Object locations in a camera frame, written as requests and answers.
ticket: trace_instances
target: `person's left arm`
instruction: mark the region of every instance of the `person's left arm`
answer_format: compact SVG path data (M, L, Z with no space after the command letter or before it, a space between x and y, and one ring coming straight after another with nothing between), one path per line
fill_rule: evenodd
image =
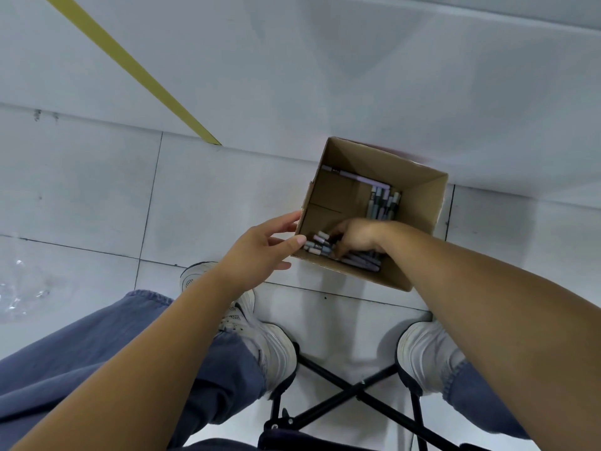
M200 364L230 303L258 286L306 238L286 241L300 212L251 227L142 333L12 448L165 450Z

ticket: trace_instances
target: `yellow stripe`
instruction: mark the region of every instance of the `yellow stripe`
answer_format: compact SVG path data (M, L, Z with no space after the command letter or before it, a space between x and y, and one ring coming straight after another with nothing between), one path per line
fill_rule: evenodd
M200 124L171 94L156 81L119 43L103 29L75 0L47 0L61 14L69 19L98 47L104 50L109 57L126 70L135 80L141 83L161 103L171 110L177 117L188 125L192 131L207 143L221 145L214 136Z

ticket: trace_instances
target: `plastic bag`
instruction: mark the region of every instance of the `plastic bag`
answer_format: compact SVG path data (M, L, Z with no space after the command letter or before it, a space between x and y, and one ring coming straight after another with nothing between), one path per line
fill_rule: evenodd
M27 261L26 241L2 237L0 323L15 322L50 310L56 279Z

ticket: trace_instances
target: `open brown box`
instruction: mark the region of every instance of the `open brown box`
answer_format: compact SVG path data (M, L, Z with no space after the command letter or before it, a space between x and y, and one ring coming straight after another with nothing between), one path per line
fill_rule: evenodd
M321 155L315 178L306 192L296 234L305 235L311 240L318 231L328 232L344 219L365 217L372 186L322 171L321 165L389 184L391 190L402 192L395 220L430 235L434 232L448 174L375 147L330 137ZM390 288L402 291L411 291L413 288L409 279L389 257L383 258L380 272L370 272L305 250L299 250L293 256Z

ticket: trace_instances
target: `sneaker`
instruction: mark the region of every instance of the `sneaker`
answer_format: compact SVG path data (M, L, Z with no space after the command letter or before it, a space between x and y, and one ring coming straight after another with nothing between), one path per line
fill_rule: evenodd
M213 268L216 262L198 263L187 268L180 277L182 291L194 280ZM265 377L266 391L273 391L296 370L296 350L282 328L263 323L254 315L255 293L246 291L229 306L219 329L237 333L257 359Z
M402 334L397 360L427 395L442 393L465 356L440 322L434 321L415 323Z

